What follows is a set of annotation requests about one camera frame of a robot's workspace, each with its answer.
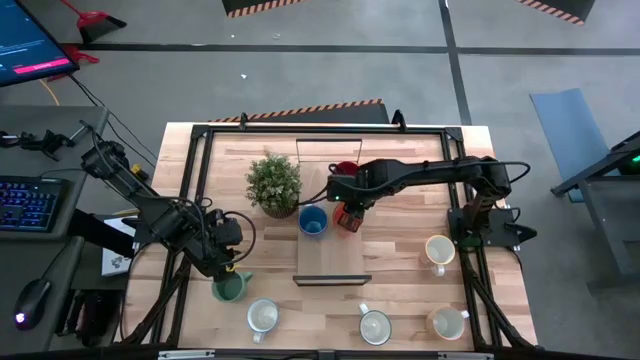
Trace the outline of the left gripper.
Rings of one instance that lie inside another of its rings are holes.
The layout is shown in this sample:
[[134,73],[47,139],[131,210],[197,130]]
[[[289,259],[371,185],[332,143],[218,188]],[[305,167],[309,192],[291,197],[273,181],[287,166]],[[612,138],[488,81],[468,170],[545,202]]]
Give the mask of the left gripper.
[[228,247],[217,247],[211,231],[203,236],[200,231],[188,232],[188,260],[205,277],[224,281],[236,273],[238,265],[231,264],[235,251]]

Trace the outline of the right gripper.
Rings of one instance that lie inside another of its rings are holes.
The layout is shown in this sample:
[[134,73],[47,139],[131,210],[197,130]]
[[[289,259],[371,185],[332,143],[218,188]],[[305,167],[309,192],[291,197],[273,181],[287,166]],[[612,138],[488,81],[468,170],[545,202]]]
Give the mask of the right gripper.
[[378,180],[370,171],[357,171],[352,175],[346,175],[343,179],[343,200],[335,208],[335,214],[342,216],[347,213],[346,203],[349,206],[349,219],[351,228],[359,228],[364,220],[365,208],[372,207],[377,201]]

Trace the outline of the orange mug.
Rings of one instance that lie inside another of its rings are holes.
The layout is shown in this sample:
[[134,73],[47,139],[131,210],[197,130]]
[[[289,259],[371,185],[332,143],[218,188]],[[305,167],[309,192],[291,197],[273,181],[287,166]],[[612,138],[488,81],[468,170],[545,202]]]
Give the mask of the orange mug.
[[352,233],[357,233],[359,228],[351,228],[350,227],[350,219],[349,219],[349,206],[355,203],[346,203],[347,213],[342,216],[337,216],[335,214],[335,210],[333,213],[333,222],[336,226],[339,226],[345,230],[348,230]]

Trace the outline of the green faceted mug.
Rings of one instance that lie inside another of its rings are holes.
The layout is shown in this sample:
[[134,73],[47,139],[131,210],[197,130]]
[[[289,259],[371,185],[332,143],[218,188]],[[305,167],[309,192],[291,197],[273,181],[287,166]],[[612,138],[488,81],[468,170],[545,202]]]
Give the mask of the green faceted mug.
[[238,302],[246,296],[252,278],[252,272],[235,272],[219,282],[213,282],[213,296],[220,302]]

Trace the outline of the dark red mug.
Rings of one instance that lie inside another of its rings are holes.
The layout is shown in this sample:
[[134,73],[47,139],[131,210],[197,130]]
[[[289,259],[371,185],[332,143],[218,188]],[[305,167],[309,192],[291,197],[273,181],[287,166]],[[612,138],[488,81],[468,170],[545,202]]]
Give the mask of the dark red mug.
[[359,165],[351,161],[342,161],[329,164],[328,169],[335,175],[355,176],[359,170]]

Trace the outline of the blue mug white inside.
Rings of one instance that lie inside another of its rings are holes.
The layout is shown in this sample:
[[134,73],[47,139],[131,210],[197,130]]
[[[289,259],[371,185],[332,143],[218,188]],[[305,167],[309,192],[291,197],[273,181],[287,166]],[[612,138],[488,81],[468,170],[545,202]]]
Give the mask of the blue mug white inside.
[[277,304],[267,298],[255,300],[247,310],[247,323],[254,344],[263,342],[266,334],[277,327],[280,315]]

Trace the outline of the pale yellow mug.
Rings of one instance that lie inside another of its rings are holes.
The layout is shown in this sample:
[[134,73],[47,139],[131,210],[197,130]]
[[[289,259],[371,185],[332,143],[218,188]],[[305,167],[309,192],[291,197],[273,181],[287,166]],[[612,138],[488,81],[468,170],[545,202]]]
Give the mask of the pale yellow mug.
[[446,266],[454,260],[455,255],[456,249],[451,239],[444,235],[433,235],[423,245],[419,261],[440,277],[445,274]]

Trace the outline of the white mug blue leaves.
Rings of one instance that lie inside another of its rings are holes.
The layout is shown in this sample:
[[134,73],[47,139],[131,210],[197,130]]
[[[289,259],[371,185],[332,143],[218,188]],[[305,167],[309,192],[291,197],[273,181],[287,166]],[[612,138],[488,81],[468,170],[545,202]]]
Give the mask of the white mug blue leaves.
[[381,346],[387,343],[392,334],[390,318],[382,311],[370,309],[365,303],[359,304],[359,311],[361,338],[372,346]]

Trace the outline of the yellow dotted mug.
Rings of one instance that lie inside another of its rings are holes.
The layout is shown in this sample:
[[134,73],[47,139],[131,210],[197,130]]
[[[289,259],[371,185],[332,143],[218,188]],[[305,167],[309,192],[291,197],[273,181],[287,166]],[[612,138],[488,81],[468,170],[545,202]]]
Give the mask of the yellow dotted mug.
[[426,329],[444,340],[455,341],[464,334],[465,322],[469,317],[467,310],[440,307],[427,316]]

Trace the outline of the green plant in striped pot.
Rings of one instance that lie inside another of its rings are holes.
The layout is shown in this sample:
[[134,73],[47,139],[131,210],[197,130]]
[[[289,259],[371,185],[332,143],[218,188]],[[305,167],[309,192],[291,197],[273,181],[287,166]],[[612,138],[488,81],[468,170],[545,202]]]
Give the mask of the green plant in striped pot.
[[285,219],[297,210],[302,187],[300,166],[292,164],[287,156],[267,153],[263,159],[252,161],[245,179],[245,197],[269,217]]

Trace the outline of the black hazard striped platform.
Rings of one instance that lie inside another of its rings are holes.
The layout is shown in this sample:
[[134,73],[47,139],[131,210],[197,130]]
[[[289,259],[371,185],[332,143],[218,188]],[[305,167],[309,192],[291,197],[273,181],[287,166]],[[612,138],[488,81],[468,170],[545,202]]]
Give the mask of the black hazard striped platform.
[[247,120],[286,123],[388,124],[390,122],[386,106],[380,98],[248,114]]
[[596,0],[516,0],[518,3],[582,26]]
[[303,0],[221,0],[228,18],[238,18],[300,3]]

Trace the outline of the white booklet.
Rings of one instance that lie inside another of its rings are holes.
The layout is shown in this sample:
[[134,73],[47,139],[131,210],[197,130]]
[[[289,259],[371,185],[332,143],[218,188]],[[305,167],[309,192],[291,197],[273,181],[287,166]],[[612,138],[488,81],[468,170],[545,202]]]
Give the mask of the white booklet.
[[[105,224],[110,227],[127,234],[131,237],[135,236],[135,229],[124,222],[124,217],[107,219]],[[124,257],[116,252],[103,248],[102,260],[101,260],[101,275],[104,277],[115,276],[124,274],[129,271],[131,265],[131,259]]]

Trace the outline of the black angled bar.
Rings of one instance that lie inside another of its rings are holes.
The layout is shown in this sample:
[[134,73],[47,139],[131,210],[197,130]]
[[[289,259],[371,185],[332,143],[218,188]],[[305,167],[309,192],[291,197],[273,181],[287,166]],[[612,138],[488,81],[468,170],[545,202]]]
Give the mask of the black angled bar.
[[67,228],[68,236],[79,236],[85,241],[106,248],[127,258],[135,254],[134,238],[123,233],[93,215],[76,209]]

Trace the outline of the black bag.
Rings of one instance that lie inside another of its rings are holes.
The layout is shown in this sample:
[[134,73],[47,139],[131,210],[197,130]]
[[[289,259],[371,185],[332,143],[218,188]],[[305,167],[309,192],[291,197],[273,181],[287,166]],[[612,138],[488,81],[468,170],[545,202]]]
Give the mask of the black bag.
[[74,339],[73,345],[91,348],[101,345],[115,320],[120,305],[117,290],[71,289],[59,315],[55,339]]

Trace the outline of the black computer mouse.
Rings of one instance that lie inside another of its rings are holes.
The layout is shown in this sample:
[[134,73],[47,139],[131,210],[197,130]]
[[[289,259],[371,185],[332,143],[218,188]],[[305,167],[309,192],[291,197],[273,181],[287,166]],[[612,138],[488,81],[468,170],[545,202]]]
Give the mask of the black computer mouse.
[[51,288],[51,282],[43,278],[32,280],[25,285],[16,300],[13,311],[14,324],[18,330],[32,330],[39,324]]

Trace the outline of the backlit black keyboard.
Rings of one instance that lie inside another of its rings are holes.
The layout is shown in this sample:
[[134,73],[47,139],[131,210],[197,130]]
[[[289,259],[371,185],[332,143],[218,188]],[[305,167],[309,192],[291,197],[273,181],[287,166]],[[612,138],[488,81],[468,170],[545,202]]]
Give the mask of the backlit black keyboard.
[[65,179],[0,176],[0,231],[51,232],[68,187]]

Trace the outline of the black desk clamp tool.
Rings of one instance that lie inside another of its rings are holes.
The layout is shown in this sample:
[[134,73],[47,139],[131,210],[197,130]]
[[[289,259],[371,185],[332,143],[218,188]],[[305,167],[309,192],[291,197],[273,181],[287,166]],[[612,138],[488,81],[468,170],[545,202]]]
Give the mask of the black desk clamp tool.
[[80,120],[81,127],[70,137],[63,134],[57,134],[51,130],[47,130],[41,139],[37,139],[34,134],[21,132],[18,135],[11,135],[5,131],[0,131],[0,148],[9,149],[19,147],[27,151],[41,152],[46,157],[59,162],[60,158],[56,152],[61,147],[73,148],[77,141],[84,133],[94,131],[94,127],[84,120]]

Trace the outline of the blue floor mat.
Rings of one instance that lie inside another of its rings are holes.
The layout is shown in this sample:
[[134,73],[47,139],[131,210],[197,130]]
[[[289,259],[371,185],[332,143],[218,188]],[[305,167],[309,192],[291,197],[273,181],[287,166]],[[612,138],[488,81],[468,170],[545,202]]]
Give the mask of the blue floor mat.
[[563,180],[609,153],[580,89],[534,93],[530,98]]

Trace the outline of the grey desk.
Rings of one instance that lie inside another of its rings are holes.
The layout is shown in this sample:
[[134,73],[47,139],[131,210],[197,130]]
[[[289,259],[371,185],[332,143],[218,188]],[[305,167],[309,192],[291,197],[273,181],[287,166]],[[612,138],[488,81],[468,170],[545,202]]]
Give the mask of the grey desk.
[[[50,130],[71,136],[82,122],[101,133],[106,111],[91,106],[0,106],[0,130],[10,134],[42,136]],[[56,169],[58,177],[71,182],[52,232],[0,232],[0,357],[49,349],[85,245],[83,238],[69,237],[66,232],[86,179],[86,174],[77,169],[91,145],[91,135],[84,133],[74,147],[63,146],[56,151],[58,162],[36,151],[0,149],[0,175],[37,177]],[[26,284],[40,277],[52,283],[44,315],[34,329],[20,331],[14,323],[16,300]]]

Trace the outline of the dark grey side table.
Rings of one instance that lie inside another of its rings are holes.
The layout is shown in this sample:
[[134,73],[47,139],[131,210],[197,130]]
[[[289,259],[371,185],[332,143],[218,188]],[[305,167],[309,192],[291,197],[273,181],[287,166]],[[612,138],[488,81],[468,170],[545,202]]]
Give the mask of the dark grey side table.
[[640,130],[616,144],[601,160],[551,189],[556,197],[580,190],[596,232],[615,262],[615,275],[587,283],[593,294],[640,286],[640,266],[633,265],[627,249],[631,243],[640,244],[640,173],[611,174],[627,164],[640,166]]

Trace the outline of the red black hand broom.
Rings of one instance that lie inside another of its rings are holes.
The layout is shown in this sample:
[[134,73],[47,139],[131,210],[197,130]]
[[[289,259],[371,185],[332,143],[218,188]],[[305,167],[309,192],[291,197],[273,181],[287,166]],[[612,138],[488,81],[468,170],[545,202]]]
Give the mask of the red black hand broom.
[[125,21],[102,11],[82,12],[74,7],[68,0],[59,0],[77,16],[76,27],[79,30],[84,44],[90,44],[112,32],[127,26]]

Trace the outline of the computer monitor blue screen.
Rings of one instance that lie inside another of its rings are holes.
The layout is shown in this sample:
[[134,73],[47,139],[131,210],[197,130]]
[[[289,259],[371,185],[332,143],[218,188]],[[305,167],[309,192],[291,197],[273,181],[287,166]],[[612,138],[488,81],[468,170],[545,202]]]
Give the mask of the computer monitor blue screen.
[[0,88],[78,69],[19,0],[0,0]]

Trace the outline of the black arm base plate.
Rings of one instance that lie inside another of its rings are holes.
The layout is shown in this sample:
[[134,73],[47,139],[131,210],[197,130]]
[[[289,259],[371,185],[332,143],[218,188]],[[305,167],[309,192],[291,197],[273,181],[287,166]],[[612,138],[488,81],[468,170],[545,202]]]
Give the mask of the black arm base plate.
[[531,227],[517,224],[511,210],[473,213],[455,208],[447,213],[450,238],[459,247],[514,247],[537,236]]
[[159,243],[177,250],[188,242],[189,231],[201,231],[201,222],[191,211],[168,208],[140,210],[137,215],[135,240]]

